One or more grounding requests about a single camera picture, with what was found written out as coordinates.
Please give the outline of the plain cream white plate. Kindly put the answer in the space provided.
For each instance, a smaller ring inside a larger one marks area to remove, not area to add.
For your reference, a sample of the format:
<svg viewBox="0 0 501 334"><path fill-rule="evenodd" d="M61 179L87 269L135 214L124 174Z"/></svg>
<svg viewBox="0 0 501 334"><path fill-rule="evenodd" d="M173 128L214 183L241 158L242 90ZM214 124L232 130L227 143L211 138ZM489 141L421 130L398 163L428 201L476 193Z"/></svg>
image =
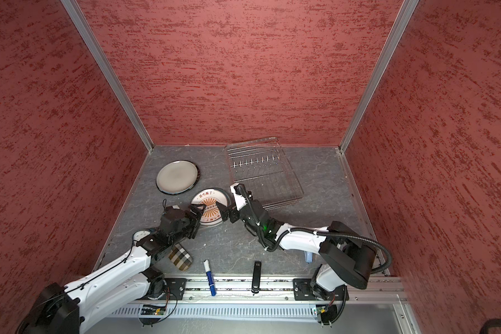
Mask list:
<svg viewBox="0 0 501 334"><path fill-rule="evenodd" d="M186 160L173 161L158 172L156 185L162 193L177 195L193 188L199 178L196 164Z"/></svg>

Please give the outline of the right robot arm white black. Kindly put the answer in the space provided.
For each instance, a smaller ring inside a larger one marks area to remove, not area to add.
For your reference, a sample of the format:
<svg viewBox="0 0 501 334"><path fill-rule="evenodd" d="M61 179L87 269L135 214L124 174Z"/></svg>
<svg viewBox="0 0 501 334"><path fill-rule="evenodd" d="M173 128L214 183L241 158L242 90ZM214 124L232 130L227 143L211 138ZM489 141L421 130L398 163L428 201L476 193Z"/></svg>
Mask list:
<svg viewBox="0 0 501 334"><path fill-rule="evenodd" d="M256 200L244 200L230 207L216 203L216 207L224 221L242 221L267 252L282 249L319 255L324 264L308 284L309 292L318 300L328 299L343 285L366 289L371 275L392 265L392 253L384 245L339 221L324 228L289 225L271 217Z"/></svg>

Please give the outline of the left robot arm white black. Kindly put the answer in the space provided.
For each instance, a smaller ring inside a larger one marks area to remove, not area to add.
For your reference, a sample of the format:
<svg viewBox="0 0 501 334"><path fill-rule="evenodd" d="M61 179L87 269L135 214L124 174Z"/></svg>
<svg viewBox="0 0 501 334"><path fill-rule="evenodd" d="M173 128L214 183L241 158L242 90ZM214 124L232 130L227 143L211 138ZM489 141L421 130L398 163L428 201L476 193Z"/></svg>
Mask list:
<svg viewBox="0 0 501 334"><path fill-rule="evenodd" d="M155 268L177 243L195 238L205 205L164 207L160 225L134 233L117 260L76 281L48 285L18 333L85 333L118 308L149 294L161 294L164 275Z"/></svg>

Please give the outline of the plaid glasses case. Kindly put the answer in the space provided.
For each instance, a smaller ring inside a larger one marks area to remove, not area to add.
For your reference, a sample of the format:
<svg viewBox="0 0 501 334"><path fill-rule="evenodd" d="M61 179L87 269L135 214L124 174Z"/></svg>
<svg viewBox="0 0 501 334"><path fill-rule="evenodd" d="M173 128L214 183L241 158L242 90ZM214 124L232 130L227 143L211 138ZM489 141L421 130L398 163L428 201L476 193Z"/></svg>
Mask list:
<svg viewBox="0 0 501 334"><path fill-rule="evenodd" d="M181 244L175 244L172 247L168 258L180 271L189 270L193 264L193 257Z"/></svg>

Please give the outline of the blue white marker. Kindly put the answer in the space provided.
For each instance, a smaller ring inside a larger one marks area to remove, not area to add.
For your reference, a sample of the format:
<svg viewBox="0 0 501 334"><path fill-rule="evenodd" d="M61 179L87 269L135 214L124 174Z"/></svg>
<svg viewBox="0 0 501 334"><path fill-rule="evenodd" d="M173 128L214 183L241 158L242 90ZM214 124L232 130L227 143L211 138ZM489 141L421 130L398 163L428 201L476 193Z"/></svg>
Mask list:
<svg viewBox="0 0 501 334"><path fill-rule="evenodd" d="M211 267L210 267L210 261L209 260L205 260L203 262L203 265L204 265L205 273L206 273L206 276L207 276L207 281L208 281L208 285L209 285L209 289L210 289L210 294L211 294L211 296L216 296L217 295L217 291L216 291L216 288L215 288L214 277L213 277L212 270L211 270Z"/></svg>

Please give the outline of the green alarm clock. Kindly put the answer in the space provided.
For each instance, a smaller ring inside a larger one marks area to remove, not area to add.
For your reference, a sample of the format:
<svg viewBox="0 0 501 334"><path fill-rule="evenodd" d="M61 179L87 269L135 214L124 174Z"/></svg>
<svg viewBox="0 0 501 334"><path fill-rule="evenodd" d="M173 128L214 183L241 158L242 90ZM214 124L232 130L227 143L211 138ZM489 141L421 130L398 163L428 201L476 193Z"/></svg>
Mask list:
<svg viewBox="0 0 501 334"><path fill-rule="evenodd" d="M151 230L139 230L137 232L134 233L133 235L133 241L134 242L139 242L141 241L143 238L151 235L153 232Z"/></svg>

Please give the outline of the black remote stick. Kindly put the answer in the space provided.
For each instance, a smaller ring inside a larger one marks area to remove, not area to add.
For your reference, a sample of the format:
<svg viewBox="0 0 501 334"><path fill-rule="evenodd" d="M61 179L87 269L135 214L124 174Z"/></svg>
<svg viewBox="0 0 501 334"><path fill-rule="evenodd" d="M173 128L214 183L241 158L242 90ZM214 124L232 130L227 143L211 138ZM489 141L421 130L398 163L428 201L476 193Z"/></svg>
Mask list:
<svg viewBox="0 0 501 334"><path fill-rule="evenodd" d="M261 261L255 261L253 265L253 277L250 289L252 294L258 294L260 292L261 271L262 271Z"/></svg>

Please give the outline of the light blue small bottle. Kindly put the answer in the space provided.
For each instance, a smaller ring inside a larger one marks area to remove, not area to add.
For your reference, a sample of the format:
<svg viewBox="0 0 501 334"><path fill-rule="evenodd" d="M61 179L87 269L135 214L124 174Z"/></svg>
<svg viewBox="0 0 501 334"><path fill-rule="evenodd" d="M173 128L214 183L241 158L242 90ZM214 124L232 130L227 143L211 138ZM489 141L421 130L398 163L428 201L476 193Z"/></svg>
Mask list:
<svg viewBox="0 0 501 334"><path fill-rule="evenodd" d="M313 262L313 253L311 253L311 252L305 252L305 261L308 264L311 264Z"/></svg>

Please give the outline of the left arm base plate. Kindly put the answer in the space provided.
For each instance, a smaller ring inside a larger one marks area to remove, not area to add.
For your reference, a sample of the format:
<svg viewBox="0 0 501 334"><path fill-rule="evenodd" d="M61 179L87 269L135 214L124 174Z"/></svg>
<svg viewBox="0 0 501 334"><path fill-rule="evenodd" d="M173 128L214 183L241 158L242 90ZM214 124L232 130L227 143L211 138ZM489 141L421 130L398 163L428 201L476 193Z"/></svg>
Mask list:
<svg viewBox="0 0 501 334"><path fill-rule="evenodd" d="M171 297L182 300L186 283L186 278L156 278L151 282L145 298L152 301L167 300Z"/></svg>

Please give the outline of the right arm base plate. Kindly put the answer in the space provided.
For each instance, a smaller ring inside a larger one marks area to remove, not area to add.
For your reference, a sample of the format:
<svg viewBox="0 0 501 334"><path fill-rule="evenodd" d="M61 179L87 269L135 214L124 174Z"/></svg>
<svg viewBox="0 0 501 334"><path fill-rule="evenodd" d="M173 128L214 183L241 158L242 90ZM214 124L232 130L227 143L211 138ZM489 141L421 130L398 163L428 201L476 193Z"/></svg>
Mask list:
<svg viewBox="0 0 501 334"><path fill-rule="evenodd" d="M329 292L310 278L295 278L292 283L296 301L342 301L346 290L346 285L341 285Z"/></svg>

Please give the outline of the aluminium front rail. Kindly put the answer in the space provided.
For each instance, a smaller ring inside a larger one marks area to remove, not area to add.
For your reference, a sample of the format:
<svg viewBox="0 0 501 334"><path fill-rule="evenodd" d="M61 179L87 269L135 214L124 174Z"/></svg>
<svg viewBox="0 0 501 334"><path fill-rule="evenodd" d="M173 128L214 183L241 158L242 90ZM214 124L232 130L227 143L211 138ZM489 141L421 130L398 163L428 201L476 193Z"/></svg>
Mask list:
<svg viewBox="0 0 501 334"><path fill-rule="evenodd" d="M251 293L251 276L215 276L216 296L211 296L206 275L188 275L167 278L186 278L186 288L182 302L184 303L310 303L314 301L296 301L293 283L295 278L289 276L263 276L260 281L260 292ZM100 307L103 300L122 306L127 303L145 302L145 295L150 283L143 274L137 274L114 288L101 281L92 281L84 286L70 283L65 288L71 299L79 299L84 307Z"/></svg>

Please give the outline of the left corner aluminium post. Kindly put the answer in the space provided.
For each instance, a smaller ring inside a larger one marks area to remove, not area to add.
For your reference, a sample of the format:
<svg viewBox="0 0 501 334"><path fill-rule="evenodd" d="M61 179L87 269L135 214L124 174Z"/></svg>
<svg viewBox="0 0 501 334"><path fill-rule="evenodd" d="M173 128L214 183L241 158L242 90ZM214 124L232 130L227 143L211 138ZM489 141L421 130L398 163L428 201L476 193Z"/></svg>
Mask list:
<svg viewBox="0 0 501 334"><path fill-rule="evenodd" d="M121 107L124 109L136 133L139 135L141 141L146 147L146 150L150 154L154 150L155 144L150 138L150 135L141 121L139 114L137 114L132 101L125 92L121 81L118 79L117 74L112 68L106 54L103 51L103 48L95 37L93 30L90 28L78 2L74 0L61 0L61 3L69 18L72 20L73 25L75 25L76 30L82 37L82 40L94 58L96 64L102 71L104 78L107 80L107 83L118 99Z"/></svg>

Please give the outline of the corner aluminium post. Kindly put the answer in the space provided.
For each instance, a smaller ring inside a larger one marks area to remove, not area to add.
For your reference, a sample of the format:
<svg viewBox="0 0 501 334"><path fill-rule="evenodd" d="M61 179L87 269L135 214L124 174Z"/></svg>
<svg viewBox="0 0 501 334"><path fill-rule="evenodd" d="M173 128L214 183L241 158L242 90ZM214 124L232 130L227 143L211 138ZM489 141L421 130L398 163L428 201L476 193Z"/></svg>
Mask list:
<svg viewBox="0 0 501 334"><path fill-rule="evenodd" d="M118 99L121 107L124 109L136 133L139 135L141 141L146 147L146 150L150 154L154 150L155 144L150 138L150 135L141 121L139 114L137 114L132 101L125 92L121 81L118 79L117 74L112 68L106 54L103 51L103 48L95 37L93 30L90 28L78 2L74 0L61 0L61 3L69 18L72 20L73 25L75 25L76 30L82 37L82 40L94 58L96 64L102 71L104 78L107 80L107 83Z"/></svg>
<svg viewBox="0 0 501 334"><path fill-rule="evenodd" d="M371 73L370 79L367 83L365 90L360 98L358 106L355 109L351 122L346 130L345 135L339 145L339 152L345 154L351 143L353 136L362 121L362 118L369 106L374 93L376 92L378 85L384 76L384 73L392 59L393 54L411 20L416 7L418 6L418 0L404 0L399 9L397 17L392 25L391 31L385 41L385 44L381 50L381 53L377 59L375 67Z"/></svg>

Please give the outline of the right corner aluminium post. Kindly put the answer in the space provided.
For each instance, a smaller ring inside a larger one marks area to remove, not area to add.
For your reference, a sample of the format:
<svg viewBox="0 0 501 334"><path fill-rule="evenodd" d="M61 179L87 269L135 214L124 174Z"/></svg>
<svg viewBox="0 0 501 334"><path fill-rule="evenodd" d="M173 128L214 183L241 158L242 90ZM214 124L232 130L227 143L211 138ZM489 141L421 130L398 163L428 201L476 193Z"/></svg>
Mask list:
<svg viewBox="0 0 501 334"><path fill-rule="evenodd" d="M393 54L411 20L416 7L418 6L418 0L404 0L399 9L397 17L392 25L391 31L385 41L385 44L381 50L381 53L377 59L375 67L371 73L370 79L367 83L365 90L360 98L358 106L355 109L351 122L346 130L345 135L339 145L339 152L345 154L351 143L353 136L362 121L362 118L369 106L374 93L376 92L378 85L384 76L384 73L392 59Z"/></svg>

